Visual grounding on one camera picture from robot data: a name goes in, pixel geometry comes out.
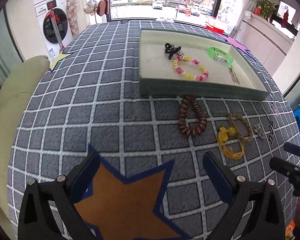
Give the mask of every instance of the yellow star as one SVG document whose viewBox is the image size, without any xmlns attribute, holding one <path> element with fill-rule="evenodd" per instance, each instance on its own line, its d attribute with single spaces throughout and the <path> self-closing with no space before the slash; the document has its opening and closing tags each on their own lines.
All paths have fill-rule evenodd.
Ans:
<svg viewBox="0 0 300 240">
<path fill-rule="evenodd" d="M 71 55 L 71 54 L 63 54 L 63 53 L 60 53 L 59 56 L 51 63 L 51 65 L 50 65 L 50 70 L 53 71 L 54 68 L 56 67 L 57 63 L 58 63 L 60 60 L 62 60 L 62 59 L 64 59 L 64 58 L 68 57 L 69 55 Z"/>
<path fill-rule="evenodd" d="M 103 240 L 180 238 L 153 212 L 165 170 L 125 184 L 103 164 L 92 181 L 93 195 L 74 204 Z"/>
</svg>

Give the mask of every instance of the washing machine door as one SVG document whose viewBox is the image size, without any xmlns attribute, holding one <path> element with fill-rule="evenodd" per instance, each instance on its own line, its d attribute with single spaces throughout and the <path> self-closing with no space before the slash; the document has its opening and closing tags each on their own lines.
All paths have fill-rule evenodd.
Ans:
<svg viewBox="0 0 300 240">
<path fill-rule="evenodd" d="M 63 40 L 67 34 L 68 31 L 68 19 L 65 12 L 59 8 L 53 9 L 54 14 L 58 15 L 60 22 L 58 25 L 58 30 L 61 36 L 61 39 Z M 53 30 L 52 22 L 50 18 L 45 18 L 43 22 L 43 33 L 44 36 L 47 38 L 48 41 L 50 41 L 53 44 L 57 44 L 58 40 L 56 37 L 56 34 Z"/>
</svg>

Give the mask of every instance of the checkered tablecloth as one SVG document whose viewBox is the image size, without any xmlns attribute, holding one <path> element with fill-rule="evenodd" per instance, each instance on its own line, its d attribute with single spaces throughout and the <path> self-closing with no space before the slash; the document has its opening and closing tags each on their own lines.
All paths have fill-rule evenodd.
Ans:
<svg viewBox="0 0 300 240">
<path fill-rule="evenodd" d="M 299 164 L 300 159 L 285 152 L 282 146 L 288 141 L 300 145 L 300 136 L 291 108 L 266 69 L 249 51 L 244 54 L 273 95 L 278 116 L 269 105 L 270 96 L 263 102 L 198 98 L 208 115 L 207 129 L 201 136 L 186 138 L 177 126 L 180 97 L 139 95 L 138 40 L 142 27 L 194 32 L 225 41 L 199 27 L 153 21 L 117 21 L 83 31 L 65 49 L 65 53 L 72 55 L 44 75 L 18 127 L 7 184 L 15 231 L 27 181 L 51 181 L 60 174 L 68 174 L 84 159 L 89 143 L 127 177 L 175 159 L 162 212 L 195 239 L 204 239 L 227 208 L 202 167 L 206 151 L 213 152 L 236 175 L 251 181 L 273 179 L 286 222 L 290 222 L 297 199 L 292 196 L 288 180 L 270 169 L 269 160 L 277 156 Z M 246 145 L 243 158 L 225 158 L 218 148 L 216 134 L 220 126 L 229 126 L 228 113 L 242 114 L 252 127 L 261 123 L 268 134 L 269 121 L 263 110 L 275 125 L 273 144 L 255 135 L 253 142 Z M 193 113 L 188 117 L 190 123 L 195 122 Z M 239 121 L 237 125 L 247 136 L 244 125 Z M 240 149 L 237 139 L 229 144 L 234 150 Z M 242 233 L 252 205 L 247 206 L 234 239 Z M 69 237 L 53 203 L 51 208 L 62 234 Z"/>
</svg>

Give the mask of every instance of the pink and yellow beaded bracelet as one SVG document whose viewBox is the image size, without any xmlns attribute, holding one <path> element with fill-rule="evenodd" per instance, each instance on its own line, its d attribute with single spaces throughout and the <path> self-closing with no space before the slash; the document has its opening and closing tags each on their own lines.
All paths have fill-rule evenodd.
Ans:
<svg viewBox="0 0 300 240">
<path fill-rule="evenodd" d="M 182 75 L 186 80 L 193 80 L 193 81 L 205 81 L 209 75 L 209 72 L 207 71 L 207 69 L 200 65 L 200 62 L 197 61 L 196 59 L 192 60 L 192 63 L 196 66 L 198 66 L 200 68 L 200 70 L 203 72 L 203 75 L 201 76 L 196 76 L 196 75 L 192 75 L 187 73 L 186 71 L 184 71 L 182 68 L 179 67 L 178 62 L 179 61 L 189 61 L 191 60 L 191 58 L 189 56 L 186 55 L 179 55 L 177 56 L 173 62 L 172 65 L 175 68 L 175 70 L 177 71 L 177 73 L 179 73 L 180 75 Z"/>
</svg>

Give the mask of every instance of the teal curtain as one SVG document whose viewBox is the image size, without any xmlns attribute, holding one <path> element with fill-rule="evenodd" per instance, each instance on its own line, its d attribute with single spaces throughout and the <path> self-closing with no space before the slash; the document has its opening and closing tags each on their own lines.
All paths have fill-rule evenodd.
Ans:
<svg viewBox="0 0 300 240">
<path fill-rule="evenodd" d="M 5 21 L 4 12 L 0 12 L 0 87 L 16 64 L 22 60 L 12 42 L 8 27 Z"/>
</svg>

